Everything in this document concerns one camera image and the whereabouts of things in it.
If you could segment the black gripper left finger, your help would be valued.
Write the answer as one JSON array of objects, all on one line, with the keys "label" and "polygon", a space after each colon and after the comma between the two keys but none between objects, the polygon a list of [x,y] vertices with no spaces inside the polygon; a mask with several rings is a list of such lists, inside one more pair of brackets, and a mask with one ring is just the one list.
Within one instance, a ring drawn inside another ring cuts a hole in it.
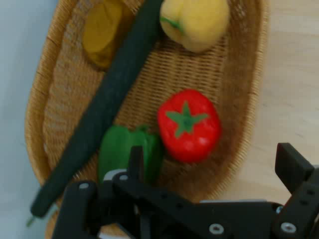
[{"label": "black gripper left finger", "polygon": [[143,148],[131,149],[126,172],[96,186],[91,181],[67,187],[52,237],[54,239],[96,239],[100,227],[116,223],[132,239],[152,237],[150,219],[140,210],[136,197],[143,184]]}]

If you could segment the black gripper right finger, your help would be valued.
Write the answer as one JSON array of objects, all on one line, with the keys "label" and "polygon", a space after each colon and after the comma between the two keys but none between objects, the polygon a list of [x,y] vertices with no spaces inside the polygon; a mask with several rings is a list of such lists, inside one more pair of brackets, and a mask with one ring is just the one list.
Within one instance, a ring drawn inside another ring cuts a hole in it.
[{"label": "black gripper right finger", "polygon": [[319,169],[291,144],[278,143],[275,173],[291,193],[272,223],[277,239],[319,237]]}]

